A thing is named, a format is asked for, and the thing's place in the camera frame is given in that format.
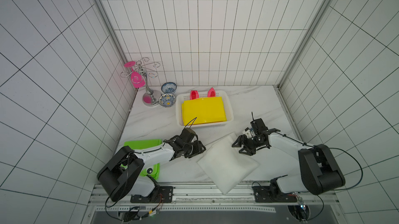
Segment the white raincoat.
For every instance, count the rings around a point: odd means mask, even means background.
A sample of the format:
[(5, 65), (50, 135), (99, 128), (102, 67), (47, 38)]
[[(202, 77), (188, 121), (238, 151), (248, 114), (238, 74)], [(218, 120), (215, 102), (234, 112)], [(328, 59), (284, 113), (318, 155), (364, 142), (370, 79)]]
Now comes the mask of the white raincoat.
[(232, 147), (235, 133), (217, 140), (197, 162), (222, 194), (226, 195), (259, 167), (259, 163)]

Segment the yellow raincoat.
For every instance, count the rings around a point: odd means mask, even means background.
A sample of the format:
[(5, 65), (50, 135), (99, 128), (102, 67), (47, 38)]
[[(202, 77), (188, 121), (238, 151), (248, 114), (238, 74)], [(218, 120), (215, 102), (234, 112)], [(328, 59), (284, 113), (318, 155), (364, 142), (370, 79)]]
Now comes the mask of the yellow raincoat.
[(184, 125), (187, 125), (195, 118), (194, 125), (227, 121), (222, 97), (186, 100), (181, 105), (181, 108)]

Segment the green frog raincoat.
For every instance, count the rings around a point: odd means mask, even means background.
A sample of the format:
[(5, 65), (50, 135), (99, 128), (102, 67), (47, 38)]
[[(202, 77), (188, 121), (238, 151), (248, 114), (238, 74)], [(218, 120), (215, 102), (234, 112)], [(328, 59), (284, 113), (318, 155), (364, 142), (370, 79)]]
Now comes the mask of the green frog raincoat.
[[(161, 144), (162, 144), (161, 139), (150, 139), (150, 140), (127, 141), (124, 143), (124, 146), (129, 146), (132, 150), (143, 150), (147, 148), (153, 148)], [(160, 163), (155, 164), (148, 168), (144, 168), (140, 173), (141, 177), (145, 177), (147, 175), (150, 175), (155, 180), (158, 180), (160, 175)]]

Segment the white plastic basket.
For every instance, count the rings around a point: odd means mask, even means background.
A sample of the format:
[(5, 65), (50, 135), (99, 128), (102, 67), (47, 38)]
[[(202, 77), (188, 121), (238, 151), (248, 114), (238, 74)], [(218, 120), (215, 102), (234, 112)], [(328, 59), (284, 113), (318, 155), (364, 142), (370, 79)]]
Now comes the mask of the white plastic basket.
[[(176, 121), (177, 121), (177, 124), (179, 126), (181, 126), (181, 127), (185, 126), (183, 124), (183, 120), (182, 120), (182, 108), (181, 108), (181, 105), (183, 104), (184, 101), (190, 100), (189, 94), (190, 93), (180, 94), (180, 95), (178, 95), (176, 97), (176, 103), (175, 103), (175, 106), (176, 106)], [(210, 126), (226, 125), (226, 124), (232, 122), (234, 120), (234, 115), (233, 115), (232, 106), (231, 106), (231, 103), (230, 103), (230, 100), (229, 100), (229, 97), (228, 97), (227, 93), (224, 92), (223, 90), (216, 90), (216, 97), (222, 97), (225, 113), (226, 113), (226, 116), (227, 116), (227, 121), (226, 122), (194, 125), (194, 121), (196, 120), (196, 118), (195, 118), (192, 121), (190, 121), (187, 125), (192, 124), (193, 127), (210, 127)]]

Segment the pink bunny raincoat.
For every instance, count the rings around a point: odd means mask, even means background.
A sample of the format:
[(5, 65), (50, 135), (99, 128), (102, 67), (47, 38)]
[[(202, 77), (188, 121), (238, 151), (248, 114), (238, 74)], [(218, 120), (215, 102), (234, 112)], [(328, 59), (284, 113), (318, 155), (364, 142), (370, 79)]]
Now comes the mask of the pink bunny raincoat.
[(195, 100), (199, 98), (213, 98), (216, 97), (216, 91), (212, 87), (207, 92), (199, 92), (197, 90), (190, 91), (189, 98), (190, 100)]

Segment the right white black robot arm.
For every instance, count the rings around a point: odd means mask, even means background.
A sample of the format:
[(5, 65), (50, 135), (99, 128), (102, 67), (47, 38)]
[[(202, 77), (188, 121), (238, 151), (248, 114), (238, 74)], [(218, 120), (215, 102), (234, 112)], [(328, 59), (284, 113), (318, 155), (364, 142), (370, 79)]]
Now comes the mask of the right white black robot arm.
[(311, 146), (295, 140), (282, 134), (279, 129), (268, 128), (262, 119), (252, 120), (250, 124), (251, 128), (248, 130), (252, 136), (242, 134), (232, 144), (233, 148), (240, 148), (240, 154), (253, 156), (264, 148), (279, 149), (299, 163), (298, 173), (284, 173), (270, 180), (274, 194), (309, 192), (317, 196), (346, 184), (345, 177), (328, 146)]

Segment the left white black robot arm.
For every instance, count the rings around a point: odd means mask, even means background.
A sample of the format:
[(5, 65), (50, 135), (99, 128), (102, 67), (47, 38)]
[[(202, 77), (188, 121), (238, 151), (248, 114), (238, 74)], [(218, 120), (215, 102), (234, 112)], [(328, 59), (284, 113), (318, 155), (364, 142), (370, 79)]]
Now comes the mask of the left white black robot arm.
[(184, 128), (180, 135), (175, 135), (155, 147), (143, 150), (122, 147), (99, 171), (97, 180), (112, 202), (118, 202), (127, 195), (148, 198), (149, 202), (153, 202), (160, 194), (160, 186), (151, 175), (141, 177), (140, 173), (156, 164), (182, 156), (192, 158), (204, 151), (206, 148), (199, 141), (196, 132), (191, 128)]

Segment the blue white bowl lower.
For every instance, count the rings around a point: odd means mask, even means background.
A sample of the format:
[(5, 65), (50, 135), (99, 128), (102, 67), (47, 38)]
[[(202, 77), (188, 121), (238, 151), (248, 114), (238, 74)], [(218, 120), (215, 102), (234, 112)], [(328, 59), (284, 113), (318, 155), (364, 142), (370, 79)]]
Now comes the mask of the blue white bowl lower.
[(159, 105), (165, 108), (172, 107), (176, 102), (176, 97), (173, 94), (163, 94), (159, 98)]

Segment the blue white bowl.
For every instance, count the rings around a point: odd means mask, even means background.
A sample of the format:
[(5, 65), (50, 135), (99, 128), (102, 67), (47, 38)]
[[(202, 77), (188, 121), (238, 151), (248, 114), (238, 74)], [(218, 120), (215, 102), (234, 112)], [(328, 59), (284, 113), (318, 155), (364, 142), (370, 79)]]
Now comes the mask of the blue white bowl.
[(159, 105), (165, 108), (172, 107), (176, 102), (176, 97), (173, 94), (163, 94), (159, 98)]
[(167, 82), (161, 86), (161, 91), (163, 94), (174, 94), (176, 89), (177, 85), (173, 82)]

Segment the silver glass holder stand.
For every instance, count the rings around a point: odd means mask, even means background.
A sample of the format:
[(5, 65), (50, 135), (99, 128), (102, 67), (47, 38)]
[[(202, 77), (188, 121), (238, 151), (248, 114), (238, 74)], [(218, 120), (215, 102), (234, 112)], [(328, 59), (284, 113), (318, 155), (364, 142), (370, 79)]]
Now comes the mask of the silver glass holder stand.
[[(150, 61), (150, 58), (148, 57), (144, 57), (140, 60), (137, 60), (136, 65), (140, 67), (141, 75), (145, 81), (145, 93), (142, 97), (142, 101), (146, 106), (156, 106), (159, 104), (161, 92), (158, 90), (153, 90), (149, 87), (149, 78), (158, 77), (158, 72), (155, 69), (159, 68), (161, 64), (159, 62)], [(126, 71), (122, 72), (120, 76), (123, 78), (129, 78), (124, 76), (125, 72)]]

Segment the blue white bowl upper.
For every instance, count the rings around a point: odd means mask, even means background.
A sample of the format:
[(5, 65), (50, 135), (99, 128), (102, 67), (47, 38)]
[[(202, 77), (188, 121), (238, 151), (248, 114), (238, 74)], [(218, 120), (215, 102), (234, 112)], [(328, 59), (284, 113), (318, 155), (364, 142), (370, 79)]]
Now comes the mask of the blue white bowl upper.
[(174, 94), (176, 89), (177, 85), (173, 82), (167, 82), (161, 86), (161, 91), (163, 94)]

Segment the pink wine glass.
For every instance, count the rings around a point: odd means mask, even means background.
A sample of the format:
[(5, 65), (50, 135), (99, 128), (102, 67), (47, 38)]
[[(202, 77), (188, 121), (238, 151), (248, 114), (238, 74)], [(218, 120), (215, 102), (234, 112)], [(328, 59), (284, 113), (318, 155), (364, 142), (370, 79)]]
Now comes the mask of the pink wine glass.
[(135, 89), (145, 86), (145, 81), (140, 72), (140, 67), (136, 65), (136, 61), (130, 61), (124, 64), (124, 68), (128, 69), (124, 76), (129, 77)]

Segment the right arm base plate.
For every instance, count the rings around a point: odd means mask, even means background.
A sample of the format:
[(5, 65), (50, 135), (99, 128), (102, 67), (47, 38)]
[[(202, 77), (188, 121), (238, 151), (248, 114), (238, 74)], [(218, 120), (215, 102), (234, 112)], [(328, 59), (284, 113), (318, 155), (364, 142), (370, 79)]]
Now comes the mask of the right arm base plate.
[(296, 203), (297, 197), (291, 194), (273, 193), (269, 186), (252, 186), (256, 203)]

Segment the aluminium mounting rail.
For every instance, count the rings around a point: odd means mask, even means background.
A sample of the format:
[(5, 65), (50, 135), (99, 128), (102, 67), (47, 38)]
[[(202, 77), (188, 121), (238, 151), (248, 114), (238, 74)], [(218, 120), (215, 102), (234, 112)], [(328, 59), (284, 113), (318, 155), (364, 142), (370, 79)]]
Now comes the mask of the aluminium mounting rail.
[(290, 193), (297, 197), (296, 203), (256, 203), (252, 186), (266, 186), (266, 182), (242, 182), (226, 195), (210, 182), (176, 182), (159, 183), (161, 186), (174, 187), (171, 203), (161, 203), (164, 208), (169, 206), (246, 206), (246, 205), (337, 205), (338, 199), (334, 193), (314, 196), (310, 193)]

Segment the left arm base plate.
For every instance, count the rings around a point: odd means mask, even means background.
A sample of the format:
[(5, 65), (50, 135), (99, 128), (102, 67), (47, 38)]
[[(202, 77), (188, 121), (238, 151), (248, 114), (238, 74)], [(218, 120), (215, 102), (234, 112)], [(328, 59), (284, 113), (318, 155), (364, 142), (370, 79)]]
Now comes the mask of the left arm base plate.
[(172, 186), (156, 187), (147, 197), (133, 195), (131, 203), (171, 203), (173, 192), (174, 187)]

